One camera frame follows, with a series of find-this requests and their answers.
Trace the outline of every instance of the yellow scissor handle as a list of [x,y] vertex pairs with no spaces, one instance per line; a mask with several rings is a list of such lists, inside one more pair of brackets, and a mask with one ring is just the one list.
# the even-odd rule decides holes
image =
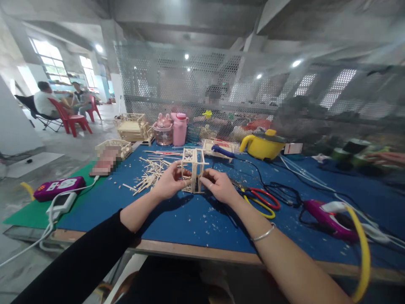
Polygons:
[[[244,198],[245,198],[245,200],[249,203],[249,204],[251,204],[251,202],[248,200],[248,197],[247,196],[243,196]],[[275,213],[274,213],[274,211],[272,210],[272,209],[270,209],[268,206],[266,206],[266,205],[264,205],[261,201],[259,201],[259,200],[257,200],[257,199],[252,199],[252,201],[254,201],[255,203],[258,203],[260,206],[262,206],[264,209],[266,209],[268,212],[270,212],[270,215],[267,215],[267,214],[264,214],[264,213],[262,213],[262,212],[260,212],[259,211],[259,213],[261,214],[261,215],[263,215],[265,218],[267,218],[267,219],[269,219],[269,220],[272,220],[273,218],[275,218]]]

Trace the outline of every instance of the purple device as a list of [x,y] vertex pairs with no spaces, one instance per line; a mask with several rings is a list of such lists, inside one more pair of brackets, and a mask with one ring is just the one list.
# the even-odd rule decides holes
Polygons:
[[304,208],[316,218],[318,223],[334,230],[331,234],[333,237],[344,241],[357,242],[359,240],[357,232],[339,223],[335,217],[335,213],[324,211],[322,209],[323,205],[325,205],[324,202],[317,200],[304,201]]
[[86,186],[86,182],[82,176],[61,179],[55,182],[43,183],[35,192],[34,197],[39,202],[50,201],[59,193],[71,191]]

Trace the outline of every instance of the pink water bottle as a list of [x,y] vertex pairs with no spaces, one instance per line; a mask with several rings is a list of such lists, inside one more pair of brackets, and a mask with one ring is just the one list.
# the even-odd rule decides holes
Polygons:
[[189,118],[184,113],[172,113],[173,146],[183,146],[186,143],[187,123]]

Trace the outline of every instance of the hand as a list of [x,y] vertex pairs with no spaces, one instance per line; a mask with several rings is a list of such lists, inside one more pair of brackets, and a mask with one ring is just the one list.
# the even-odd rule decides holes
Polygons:
[[397,165],[405,167],[405,153],[374,153],[366,156],[366,159],[376,165]]
[[200,181],[222,203],[230,205],[241,198],[226,173],[207,169],[200,177]]
[[[163,172],[151,193],[161,200],[165,200],[173,197],[177,191],[191,184],[191,179],[181,179],[181,168],[177,168],[180,163],[181,160],[175,161]],[[183,175],[191,176],[191,172],[183,169]]]

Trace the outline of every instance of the window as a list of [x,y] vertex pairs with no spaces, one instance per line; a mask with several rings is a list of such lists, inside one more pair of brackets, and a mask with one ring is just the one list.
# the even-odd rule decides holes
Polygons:
[[330,109],[331,106],[335,103],[335,101],[339,98],[341,92],[345,89],[345,87],[349,84],[351,79],[356,74],[356,70],[353,69],[344,69],[340,72],[339,76],[335,79],[332,85],[328,89],[328,93],[325,95],[323,101],[321,102],[321,106],[327,107]]
[[297,96],[297,95],[305,95],[305,93],[306,93],[306,92],[308,91],[308,89],[309,89],[309,86],[310,86],[310,85],[312,84],[312,82],[314,81],[315,77],[316,77],[316,74],[312,74],[312,75],[307,75],[307,76],[305,76],[305,77],[302,79],[302,81],[301,81],[301,83],[300,83],[298,89],[296,90],[294,96]]
[[70,83],[59,49],[50,45],[47,41],[31,39],[31,43],[35,52],[40,55],[39,57],[49,79]]
[[89,87],[96,88],[96,77],[94,76],[92,61],[89,58],[79,56],[81,65],[84,69],[84,74],[87,78],[87,84]]

